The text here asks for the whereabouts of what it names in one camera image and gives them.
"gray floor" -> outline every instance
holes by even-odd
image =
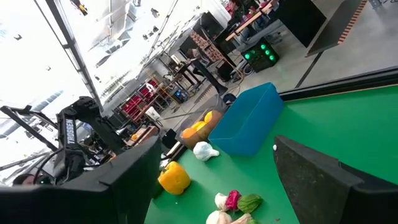
[[[327,18],[333,15],[341,2],[342,0],[314,1]],[[370,3],[367,3],[346,40],[341,45],[323,53],[302,86],[398,65],[397,11],[398,3],[387,2],[377,10],[372,9]],[[229,84],[231,93],[239,95],[242,91],[265,82],[272,82],[278,91],[296,87],[316,55],[306,58],[309,48],[306,49],[284,26],[279,27],[277,31],[283,36],[283,41],[274,46],[280,55],[278,63],[272,68],[246,77],[239,86]],[[234,53],[230,54],[231,58],[236,62],[240,61],[242,57]],[[206,98],[216,93],[212,88],[201,102],[194,104],[207,85],[208,83],[205,83],[201,90],[175,113],[171,110],[164,111],[162,118],[194,111]],[[176,129],[186,117],[166,119],[162,123],[165,128]]]

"orange bell pepper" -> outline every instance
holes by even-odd
[[[180,195],[191,184],[185,169],[177,162],[169,163],[157,179],[161,186],[170,194]]]

